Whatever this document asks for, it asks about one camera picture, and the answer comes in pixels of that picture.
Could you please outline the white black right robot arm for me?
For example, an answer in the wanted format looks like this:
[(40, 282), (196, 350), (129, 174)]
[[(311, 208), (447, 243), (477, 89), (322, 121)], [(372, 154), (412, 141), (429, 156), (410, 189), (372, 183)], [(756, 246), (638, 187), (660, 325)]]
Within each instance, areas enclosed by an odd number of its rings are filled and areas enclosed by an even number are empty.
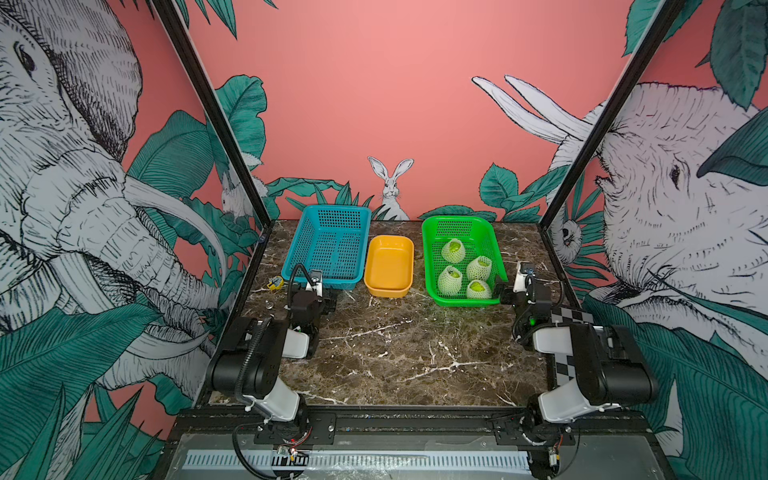
[(658, 380), (628, 327), (596, 325), (585, 312), (558, 306), (532, 273), (497, 280), (493, 296), (513, 307), (515, 342), (566, 361), (556, 370), (558, 385), (528, 407), (534, 424), (567, 424), (656, 399)]

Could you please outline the teal plastic basket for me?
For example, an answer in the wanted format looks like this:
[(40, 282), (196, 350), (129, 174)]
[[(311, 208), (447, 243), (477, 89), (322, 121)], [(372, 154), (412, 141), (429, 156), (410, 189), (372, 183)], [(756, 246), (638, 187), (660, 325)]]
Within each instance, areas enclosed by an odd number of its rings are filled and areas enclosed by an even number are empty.
[(321, 272), (327, 288), (354, 289), (363, 277), (371, 217), (366, 207), (306, 207), (281, 271), (283, 278), (305, 282), (302, 275), (292, 273), (300, 263), (308, 272)]

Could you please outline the white foam net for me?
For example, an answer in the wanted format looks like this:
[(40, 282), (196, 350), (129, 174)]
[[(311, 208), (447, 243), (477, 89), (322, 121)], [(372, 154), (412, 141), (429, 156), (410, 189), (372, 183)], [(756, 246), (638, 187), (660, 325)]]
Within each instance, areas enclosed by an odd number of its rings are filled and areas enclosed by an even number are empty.
[(458, 238), (446, 242), (441, 249), (441, 257), (449, 264), (459, 264), (466, 257), (464, 243)]
[(460, 281), (452, 280), (450, 277), (446, 275), (446, 271), (450, 269), (455, 269), (460, 271), (458, 268), (456, 268), (453, 265), (448, 265), (438, 276), (437, 280), (437, 286), (438, 286), (438, 292), (442, 297), (453, 297), (457, 296), (462, 288), (462, 282), (463, 282), (463, 273), (462, 278)]
[[(478, 258), (485, 258), (491, 262), (491, 265), (485, 269), (479, 267), (477, 265), (477, 259)], [(492, 273), (493, 270), (493, 262), (489, 257), (486, 256), (478, 256), (475, 259), (473, 259), (466, 267), (466, 277), (471, 281), (473, 279), (479, 279), (483, 281), (487, 281)]]

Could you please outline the white foam net sleeve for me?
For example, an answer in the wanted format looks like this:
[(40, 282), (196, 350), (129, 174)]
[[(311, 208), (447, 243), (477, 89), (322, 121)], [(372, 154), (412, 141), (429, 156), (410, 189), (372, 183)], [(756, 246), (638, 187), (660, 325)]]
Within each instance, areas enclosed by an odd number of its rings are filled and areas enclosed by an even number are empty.
[(479, 279), (469, 282), (466, 289), (466, 298), (471, 300), (486, 300), (492, 298), (492, 289), (488, 284)]

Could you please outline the yellow plastic tub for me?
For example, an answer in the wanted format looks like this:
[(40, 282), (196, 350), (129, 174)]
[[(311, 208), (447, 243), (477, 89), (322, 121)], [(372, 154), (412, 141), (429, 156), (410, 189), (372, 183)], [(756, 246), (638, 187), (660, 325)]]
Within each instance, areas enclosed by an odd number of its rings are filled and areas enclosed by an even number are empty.
[(405, 236), (378, 235), (369, 244), (364, 283), (373, 297), (403, 298), (413, 284), (415, 247)]

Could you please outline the bright green plastic basket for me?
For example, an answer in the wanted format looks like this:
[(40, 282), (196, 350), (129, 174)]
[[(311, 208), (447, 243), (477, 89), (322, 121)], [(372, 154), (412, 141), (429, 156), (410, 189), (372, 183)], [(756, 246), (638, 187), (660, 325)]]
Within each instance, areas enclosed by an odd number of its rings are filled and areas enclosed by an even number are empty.
[[(494, 297), (494, 287), (499, 282), (508, 281), (500, 248), (493, 226), (488, 221), (473, 216), (434, 216), (422, 224), (424, 246), (424, 268), (426, 288), (435, 302), (443, 307), (486, 307), (499, 304)], [(453, 238), (461, 240), (466, 248), (466, 257), (459, 264), (449, 264), (441, 257), (443, 245)], [(467, 265), (478, 256), (489, 257), (493, 270), (486, 281), (492, 289), (492, 298), (471, 300), (466, 298), (466, 289), (470, 280), (466, 277)], [(442, 297), (438, 292), (437, 280), (440, 273), (453, 265), (463, 273), (460, 293), (453, 297)]]

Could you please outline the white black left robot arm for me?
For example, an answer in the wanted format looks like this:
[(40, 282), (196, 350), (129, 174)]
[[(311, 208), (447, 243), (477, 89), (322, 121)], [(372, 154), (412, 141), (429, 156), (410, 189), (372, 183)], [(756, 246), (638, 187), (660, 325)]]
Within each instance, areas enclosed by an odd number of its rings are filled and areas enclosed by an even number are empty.
[(227, 328), (211, 360), (206, 383), (247, 412), (280, 426), (305, 426), (306, 403), (280, 378), (282, 360), (309, 359), (319, 343), (319, 319), (335, 309), (323, 272), (296, 265), (287, 286), (287, 313), (239, 317)]

